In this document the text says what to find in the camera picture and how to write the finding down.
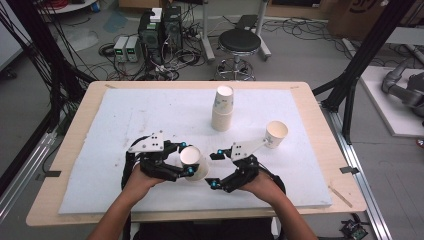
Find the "black strap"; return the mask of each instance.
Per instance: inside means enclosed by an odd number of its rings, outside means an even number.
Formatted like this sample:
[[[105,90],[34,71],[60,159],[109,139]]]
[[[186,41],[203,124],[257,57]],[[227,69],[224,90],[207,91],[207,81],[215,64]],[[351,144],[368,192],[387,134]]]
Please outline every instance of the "black strap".
[[[47,171],[45,177],[59,177],[62,171]]]
[[[353,168],[351,166],[347,166],[347,167],[342,167],[340,168],[340,171],[345,174],[345,173],[352,173],[352,174],[356,174],[359,172],[359,170],[357,168]]]

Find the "metal frame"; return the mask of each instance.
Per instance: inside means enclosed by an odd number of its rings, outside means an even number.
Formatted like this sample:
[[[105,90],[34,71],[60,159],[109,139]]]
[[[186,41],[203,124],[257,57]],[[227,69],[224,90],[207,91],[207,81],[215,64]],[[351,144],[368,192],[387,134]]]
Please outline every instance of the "metal frame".
[[[65,116],[66,113],[62,111],[60,113],[59,122],[62,122],[65,119]],[[58,128],[59,125],[52,131],[46,131],[47,127],[43,128],[44,134],[38,143],[30,148],[32,149],[32,152],[28,154],[27,158],[23,159],[25,162],[22,163],[22,167],[20,167],[19,172],[14,175],[13,180],[7,185],[7,188],[0,197],[0,224],[7,217],[15,202],[18,200],[37,169],[45,160],[47,153],[49,153],[51,147],[56,141]]]
[[[359,189],[361,190],[362,195],[365,198],[365,202],[367,203],[366,213],[370,219],[371,226],[377,239],[392,239],[387,224],[384,221],[383,215],[381,214],[377,201],[371,191],[371,188],[362,170],[358,156],[356,155],[353,146],[346,141],[342,134],[342,120],[340,119],[339,114],[330,112],[326,109],[323,110],[323,113],[328,116],[328,123],[331,124],[330,126],[333,126],[334,128],[334,135],[336,137],[337,142],[339,143],[341,151],[343,152],[346,158],[346,162],[350,167],[357,168],[359,170],[358,173],[353,175],[353,178],[358,184]]]
[[[327,108],[331,112],[337,112],[340,104],[346,99],[342,134],[348,144],[351,144],[350,126],[356,84],[374,56],[414,3],[415,0],[390,1],[345,71],[336,79],[312,91],[316,96],[333,89],[328,98],[322,102],[323,108]]]

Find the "cardboard box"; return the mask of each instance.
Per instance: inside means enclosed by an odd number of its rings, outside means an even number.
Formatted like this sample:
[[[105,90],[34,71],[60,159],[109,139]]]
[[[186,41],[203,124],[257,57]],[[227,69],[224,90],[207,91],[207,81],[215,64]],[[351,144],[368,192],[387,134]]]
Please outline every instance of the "cardboard box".
[[[364,40],[385,7],[383,0],[338,1],[328,20],[328,32],[333,37]]]
[[[167,0],[119,0],[122,8],[159,8],[165,7]]]

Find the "stool seat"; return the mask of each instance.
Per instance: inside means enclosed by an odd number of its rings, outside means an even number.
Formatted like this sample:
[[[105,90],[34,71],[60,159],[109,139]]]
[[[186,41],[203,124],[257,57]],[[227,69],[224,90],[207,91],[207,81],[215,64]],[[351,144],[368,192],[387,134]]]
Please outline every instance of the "stool seat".
[[[232,29],[219,36],[218,44],[224,51],[240,56],[251,55],[261,46],[261,39],[249,30]]]

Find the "wooden table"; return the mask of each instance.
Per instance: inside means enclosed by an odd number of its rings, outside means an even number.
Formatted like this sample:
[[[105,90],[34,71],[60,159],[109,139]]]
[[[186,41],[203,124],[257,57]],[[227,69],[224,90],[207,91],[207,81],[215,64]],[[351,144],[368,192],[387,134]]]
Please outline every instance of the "wooden table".
[[[318,106],[309,86],[304,82],[94,82],[92,83],[75,115],[63,143],[50,168],[61,171],[60,177],[46,178],[27,216],[30,226],[97,223],[102,214],[59,215],[58,210],[66,192],[68,179],[75,160],[84,144],[84,139],[109,88],[140,89],[216,89],[219,85],[230,85],[235,89],[284,89],[290,90],[315,152],[318,164],[327,183],[333,205],[326,208],[302,208],[301,214],[325,214],[337,212],[363,212],[366,203],[351,174],[342,174],[340,168],[347,163]],[[271,208],[133,213],[133,221],[202,220],[242,217],[275,216]]]

